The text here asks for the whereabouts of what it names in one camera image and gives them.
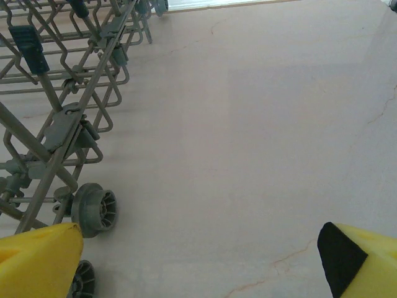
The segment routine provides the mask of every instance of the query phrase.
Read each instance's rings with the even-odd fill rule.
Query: floor
[[[304,0],[150,25],[79,180],[118,197],[116,228],[84,243],[98,297],[331,298],[325,222],[397,237],[397,16]],[[7,104],[37,128],[33,105]]]

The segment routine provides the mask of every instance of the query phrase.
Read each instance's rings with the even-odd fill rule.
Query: black patch
[[[321,229],[317,241],[332,296],[340,298],[359,272],[368,254],[332,222]]]
[[[390,8],[392,11],[397,12],[397,0],[391,0]]]

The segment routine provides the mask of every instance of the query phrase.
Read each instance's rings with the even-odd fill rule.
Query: wire rack
[[[158,16],[166,12],[168,3],[0,0],[0,10],[0,123],[12,156],[0,163],[9,173],[0,178],[0,215],[20,221],[16,233],[45,227],[37,215],[44,202],[51,202],[56,204],[53,224],[71,217],[84,237],[94,237],[114,226],[116,199],[96,183],[79,187],[77,181],[85,164],[103,159],[96,141],[113,128],[108,109],[122,103],[119,86],[130,79],[128,48],[144,36],[152,42],[147,20],[152,10]],[[98,88],[105,92],[100,95]],[[27,93],[42,93],[51,105],[36,136],[2,103]],[[97,111],[93,121],[87,119],[88,109]],[[100,127],[102,118],[106,125]],[[13,138],[26,152],[17,151]],[[89,152],[95,157],[89,158]],[[47,197],[55,176],[64,186]],[[32,180],[38,185],[32,197],[25,197],[21,189]],[[21,203],[28,203],[25,212],[18,209]],[[73,288],[69,294],[79,297]]]

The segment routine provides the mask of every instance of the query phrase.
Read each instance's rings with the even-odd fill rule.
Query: rack wheel
[[[74,196],[71,219],[80,225],[84,238],[93,238],[110,230],[116,221],[117,204],[112,191],[97,183],[83,184]]]
[[[95,291],[95,273],[92,264],[81,260],[73,277],[67,298],[91,298]]]
[[[154,5],[154,10],[157,16],[161,17],[166,11],[168,11],[168,0],[154,0],[156,5]]]

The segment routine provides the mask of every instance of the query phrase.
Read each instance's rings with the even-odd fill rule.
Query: yellow object
[[[397,239],[348,225],[326,228],[329,224],[334,225],[324,226],[318,246],[333,296],[397,297]]]
[[[0,239],[0,297],[65,298],[82,250],[76,223]]]

